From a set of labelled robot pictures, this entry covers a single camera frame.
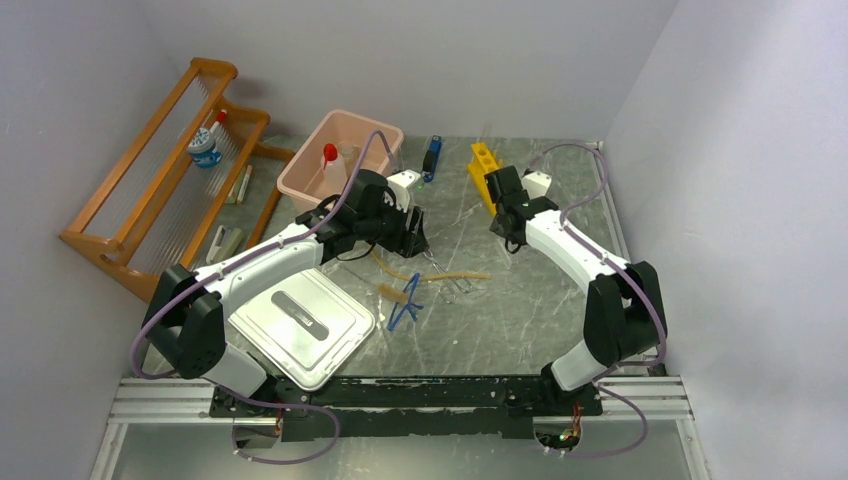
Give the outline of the white bin lid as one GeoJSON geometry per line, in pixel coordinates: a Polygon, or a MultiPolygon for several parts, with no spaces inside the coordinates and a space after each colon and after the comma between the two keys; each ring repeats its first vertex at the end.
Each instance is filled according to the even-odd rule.
{"type": "Polygon", "coordinates": [[[376,325],[370,310],[317,269],[266,289],[229,322],[309,392],[321,389],[376,325]]]}

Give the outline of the red cap wash bottle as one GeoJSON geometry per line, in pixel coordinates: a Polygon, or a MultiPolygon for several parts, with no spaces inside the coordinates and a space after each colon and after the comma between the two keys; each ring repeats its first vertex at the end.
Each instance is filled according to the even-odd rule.
{"type": "Polygon", "coordinates": [[[322,162],[325,186],[332,194],[340,194],[347,184],[348,175],[335,144],[326,143],[323,146],[322,162]]]}

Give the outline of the test tube brush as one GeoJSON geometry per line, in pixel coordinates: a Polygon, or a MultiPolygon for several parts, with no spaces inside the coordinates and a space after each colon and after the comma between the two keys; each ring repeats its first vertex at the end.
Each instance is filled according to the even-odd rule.
{"type": "Polygon", "coordinates": [[[390,285],[384,283],[378,284],[376,290],[380,296],[385,297],[390,301],[396,303],[406,303],[408,301],[408,295],[405,292],[397,290],[390,285]]]}

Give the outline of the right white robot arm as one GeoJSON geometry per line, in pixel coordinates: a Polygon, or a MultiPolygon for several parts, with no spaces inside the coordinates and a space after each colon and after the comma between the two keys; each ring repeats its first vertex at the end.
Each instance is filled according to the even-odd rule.
{"type": "Polygon", "coordinates": [[[551,378],[539,391],[542,406],[562,414],[578,389],[647,350],[663,353],[667,326],[655,268],[611,254],[579,229],[545,196],[532,197],[515,167],[484,177],[495,214],[490,229],[510,254],[530,247],[551,260],[586,295],[582,340],[547,365],[551,378]]]}

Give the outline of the white marker pen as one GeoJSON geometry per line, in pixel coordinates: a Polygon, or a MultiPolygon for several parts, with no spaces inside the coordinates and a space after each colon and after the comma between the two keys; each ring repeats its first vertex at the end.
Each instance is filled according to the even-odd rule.
{"type": "Polygon", "coordinates": [[[239,190],[238,190],[238,193],[237,193],[237,196],[236,196],[236,203],[237,204],[241,204],[244,201],[244,198],[246,196],[246,192],[247,192],[247,189],[248,189],[248,185],[249,185],[249,182],[250,182],[250,179],[251,179],[252,171],[253,171],[252,165],[247,165],[245,167],[243,175],[241,176],[241,183],[239,184],[239,190]]]}

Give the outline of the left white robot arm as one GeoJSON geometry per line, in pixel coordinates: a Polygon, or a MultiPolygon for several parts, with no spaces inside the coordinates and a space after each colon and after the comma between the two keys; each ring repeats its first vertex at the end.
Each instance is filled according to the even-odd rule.
{"type": "Polygon", "coordinates": [[[421,181],[413,170],[389,177],[360,170],[341,193],[298,215],[271,239],[195,271],[166,269],[131,346],[135,374],[147,375],[136,354],[149,341],[173,373],[218,384],[251,415],[271,411],[277,382],[257,359],[227,342],[226,320],[278,282],[336,259],[358,242],[404,258],[426,251],[423,211],[412,199],[421,181]]]}

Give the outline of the red capped marker pen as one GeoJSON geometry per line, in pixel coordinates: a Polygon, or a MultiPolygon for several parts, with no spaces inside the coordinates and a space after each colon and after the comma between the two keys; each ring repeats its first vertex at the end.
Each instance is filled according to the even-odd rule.
{"type": "Polygon", "coordinates": [[[218,112],[218,114],[215,118],[215,121],[213,122],[213,124],[209,128],[209,131],[210,131],[211,134],[214,134],[222,126],[223,122],[227,118],[227,115],[228,115],[228,112],[225,109],[222,109],[218,112]]]}

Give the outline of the blue stapler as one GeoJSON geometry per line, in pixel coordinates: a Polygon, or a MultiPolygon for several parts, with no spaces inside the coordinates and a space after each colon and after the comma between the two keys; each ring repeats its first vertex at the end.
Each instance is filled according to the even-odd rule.
{"type": "Polygon", "coordinates": [[[439,135],[431,136],[422,161],[421,176],[424,183],[430,183],[435,177],[441,148],[442,137],[439,135]]]}

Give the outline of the wooden drying rack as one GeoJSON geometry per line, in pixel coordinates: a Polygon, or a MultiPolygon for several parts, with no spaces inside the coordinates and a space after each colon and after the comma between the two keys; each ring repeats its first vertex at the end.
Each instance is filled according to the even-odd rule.
{"type": "Polygon", "coordinates": [[[245,219],[244,246],[258,243],[281,197],[275,185],[290,149],[267,145],[268,113],[225,96],[237,78],[226,61],[195,57],[136,138],[60,239],[143,302],[149,302],[160,273],[180,263],[205,262],[215,227],[228,214],[245,219]],[[186,147],[218,112],[228,112],[213,134],[218,165],[198,168],[186,147]],[[246,196],[236,196],[247,165],[253,166],[246,196]]]}

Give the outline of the aluminium frame rail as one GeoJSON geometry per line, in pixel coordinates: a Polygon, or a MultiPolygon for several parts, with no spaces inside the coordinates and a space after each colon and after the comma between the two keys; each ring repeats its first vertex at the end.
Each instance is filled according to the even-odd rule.
{"type": "MultiPolygon", "coordinates": [[[[673,421],[692,479],[709,479],[710,468],[703,452],[691,404],[679,377],[612,376],[600,385],[614,394],[602,393],[599,421],[635,421],[638,416],[620,399],[634,403],[648,420],[673,421]]],[[[270,427],[271,418],[215,418],[209,415],[214,388],[204,380],[123,379],[107,417],[106,433],[93,467],[93,479],[113,477],[128,427],[148,425],[241,425],[270,427]]]]}

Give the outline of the black mounting rail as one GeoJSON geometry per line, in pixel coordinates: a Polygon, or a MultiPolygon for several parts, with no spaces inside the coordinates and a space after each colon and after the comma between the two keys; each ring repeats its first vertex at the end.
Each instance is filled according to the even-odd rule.
{"type": "Polygon", "coordinates": [[[209,414],[239,426],[278,421],[284,442],[345,437],[499,435],[531,439],[538,419],[602,414],[588,385],[562,392],[539,374],[479,376],[336,376],[307,392],[279,377],[262,399],[284,409],[250,405],[216,388],[209,414]]]}

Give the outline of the yellow test tube rack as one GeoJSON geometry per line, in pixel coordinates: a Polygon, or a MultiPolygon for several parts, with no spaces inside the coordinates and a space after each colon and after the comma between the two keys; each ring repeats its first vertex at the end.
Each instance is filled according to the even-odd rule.
{"type": "Polygon", "coordinates": [[[472,160],[467,165],[469,176],[481,196],[484,206],[491,216],[496,214],[496,207],[491,200],[485,176],[500,169],[503,166],[497,158],[497,152],[492,152],[484,142],[472,143],[472,160]]]}

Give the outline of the blue white round container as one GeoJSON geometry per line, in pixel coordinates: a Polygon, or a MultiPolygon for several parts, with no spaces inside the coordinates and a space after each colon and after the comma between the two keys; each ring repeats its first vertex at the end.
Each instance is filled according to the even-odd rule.
{"type": "Polygon", "coordinates": [[[219,164],[221,152],[210,129],[199,128],[186,147],[194,165],[198,168],[211,168],[219,164]]]}

